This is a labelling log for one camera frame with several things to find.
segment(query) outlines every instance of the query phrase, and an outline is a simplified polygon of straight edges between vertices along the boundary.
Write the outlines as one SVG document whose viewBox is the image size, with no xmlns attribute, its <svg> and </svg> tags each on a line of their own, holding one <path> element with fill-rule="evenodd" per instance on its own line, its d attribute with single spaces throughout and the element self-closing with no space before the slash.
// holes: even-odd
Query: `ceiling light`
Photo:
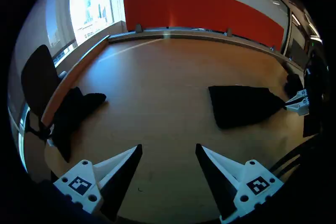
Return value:
<svg viewBox="0 0 336 224">
<path fill-rule="evenodd" d="M 309 23 L 309 26 L 312 28 L 312 30 L 315 32 L 315 34 L 320 37 L 320 34 L 317 32 L 316 28 L 311 24 Z"/>
<path fill-rule="evenodd" d="M 320 39 L 319 37 L 310 37 L 310 39 L 312 40 L 316 40 L 322 43 L 322 39 Z"/>
<path fill-rule="evenodd" d="M 297 17 L 294 16 L 294 14 L 292 14 L 291 16 L 295 19 L 295 21 L 297 22 L 297 24 L 300 26 L 301 24 L 300 24 L 299 20 L 297 19 Z"/>
</svg>

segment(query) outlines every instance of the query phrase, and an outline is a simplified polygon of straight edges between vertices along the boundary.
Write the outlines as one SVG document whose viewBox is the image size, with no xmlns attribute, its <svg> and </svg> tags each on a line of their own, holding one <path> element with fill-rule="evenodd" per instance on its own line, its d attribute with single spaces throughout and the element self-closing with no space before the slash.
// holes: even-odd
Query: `glass wall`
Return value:
<svg viewBox="0 0 336 224">
<path fill-rule="evenodd" d="M 110 0 L 70 0 L 70 14 L 78 45 L 114 22 Z"/>
</svg>

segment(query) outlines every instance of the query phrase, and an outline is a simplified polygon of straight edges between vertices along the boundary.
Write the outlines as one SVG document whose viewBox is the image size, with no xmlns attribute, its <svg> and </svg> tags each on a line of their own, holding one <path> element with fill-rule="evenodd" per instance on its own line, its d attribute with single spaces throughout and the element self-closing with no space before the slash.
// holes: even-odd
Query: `office chair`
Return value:
<svg viewBox="0 0 336 224">
<path fill-rule="evenodd" d="M 41 118 L 51 96 L 65 76 L 65 71 L 57 75 L 53 59 L 46 45 L 39 46 L 33 52 L 21 73 L 24 97 L 30 110 L 39 119 L 39 131 L 36 131 L 30 126 L 30 113 L 28 112 L 25 131 L 32 132 L 44 142 L 50 135 L 51 125 L 43 125 Z"/>
</svg>

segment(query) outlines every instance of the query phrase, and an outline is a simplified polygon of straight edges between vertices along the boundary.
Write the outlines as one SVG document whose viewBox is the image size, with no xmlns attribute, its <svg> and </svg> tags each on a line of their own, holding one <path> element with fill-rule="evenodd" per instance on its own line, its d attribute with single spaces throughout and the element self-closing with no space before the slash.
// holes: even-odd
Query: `screw hole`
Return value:
<svg viewBox="0 0 336 224">
<path fill-rule="evenodd" d="M 97 200 L 96 195 L 93 195 L 93 194 L 89 195 L 89 200 L 92 202 L 95 202 Z"/>
<path fill-rule="evenodd" d="M 66 194 L 66 195 L 65 195 L 65 198 L 66 198 L 67 200 L 69 200 L 69 201 L 72 201 L 72 197 L 71 197 L 71 195 L 69 195 L 69 194 Z"/>
<path fill-rule="evenodd" d="M 242 201 L 242 202 L 246 202 L 248 200 L 249 200 L 249 197 L 247 197 L 246 195 L 243 195 L 243 196 L 240 197 L 240 201 Z"/>
<path fill-rule="evenodd" d="M 75 202 L 74 204 L 75 204 L 75 206 L 78 207 L 78 208 L 83 208 L 83 205 L 82 205 L 82 203 L 80 203 L 80 202 Z"/>
<path fill-rule="evenodd" d="M 259 208 L 259 207 L 261 207 L 261 204 L 260 204 L 260 203 L 255 204 L 255 209 L 257 209 L 257 208 Z"/>
</svg>

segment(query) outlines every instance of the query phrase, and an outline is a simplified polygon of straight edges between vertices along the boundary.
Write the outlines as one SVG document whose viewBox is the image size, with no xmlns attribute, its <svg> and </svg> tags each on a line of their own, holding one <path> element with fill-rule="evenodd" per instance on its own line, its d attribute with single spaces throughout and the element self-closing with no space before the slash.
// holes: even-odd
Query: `black fabric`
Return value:
<svg viewBox="0 0 336 224">
<path fill-rule="evenodd" d="M 293 98 L 298 91 L 303 90 L 300 77 L 297 74 L 288 74 L 287 83 L 283 89 L 290 99 Z"/>
<path fill-rule="evenodd" d="M 209 92 L 216 124 L 221 129 L 261 122 L 285 105 L 263 87 L 212 86 Z"/>
<path fill-rule="evenodd" d="M 52 141 L 65 161 L 71 156 L 71 135 L 81 122 L 97 109 L 106 99 L 105 94 L 93 93 L 82 95 L 80 89 L 71 89 L 54 115 Z"/>
</svg>

